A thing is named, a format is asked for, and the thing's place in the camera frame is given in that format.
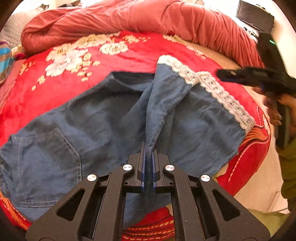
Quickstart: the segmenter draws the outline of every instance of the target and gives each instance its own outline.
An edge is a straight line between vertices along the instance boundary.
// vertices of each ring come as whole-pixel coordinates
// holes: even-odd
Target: red floral blanket
[[[27,59],[0,114],[0,145],[38,115],[56,108],[102,81],[111,71],[154,73],[161,55],[171,55],[195,72],[215,77],[220,66],[183,40],[156,33],[100,34],[83,37]],[[238,154],[218,182],[230,194],[237,193],[257,171],[268,151],[268,121],[243,86],[216,81],[254,118]],[[11,222],[27,229],[30,222],[0,193],[0,206]],[[124,230],[123,240],[157,240],[174,235],[173,217],[166,208],[148,214]]]

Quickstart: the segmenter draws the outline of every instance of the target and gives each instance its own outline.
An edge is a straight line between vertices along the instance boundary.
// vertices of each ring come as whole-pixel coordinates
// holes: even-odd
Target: denim jeans
[[[127,163],[142,141],[148,163],[156,146],[193,176],[215,174],[237,153],[248,114],[237,104],[225,109],[209,73],[169,60],[155,74],[112,72],[10,136],[0,151],[1,191],[22,215],[35,221],[82,178]],[[152,190],[128,194],[124,226],[169,203]]]

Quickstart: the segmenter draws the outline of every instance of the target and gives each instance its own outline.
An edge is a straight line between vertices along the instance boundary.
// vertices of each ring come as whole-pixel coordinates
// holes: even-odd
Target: black monitor
[[[239,1],[236,17],[255,29],[270,33],[274,26],[274,16],[250,3]]]

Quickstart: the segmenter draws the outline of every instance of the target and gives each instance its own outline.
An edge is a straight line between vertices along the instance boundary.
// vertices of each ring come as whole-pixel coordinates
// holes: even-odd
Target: striped fabric
[[[14,58],[8,44],[0,41],[0,85],[4,83],[13,66]]]

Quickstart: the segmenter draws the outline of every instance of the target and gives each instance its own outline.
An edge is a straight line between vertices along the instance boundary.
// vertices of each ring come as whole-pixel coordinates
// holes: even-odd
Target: pink duvet
[[[87,8],[44,11],[26,25],[21,40],[36,54],[89,34],[122,30],[176,34],[242,67],[263,67],[255,41],[230,17],[179,0],[105,0]]]

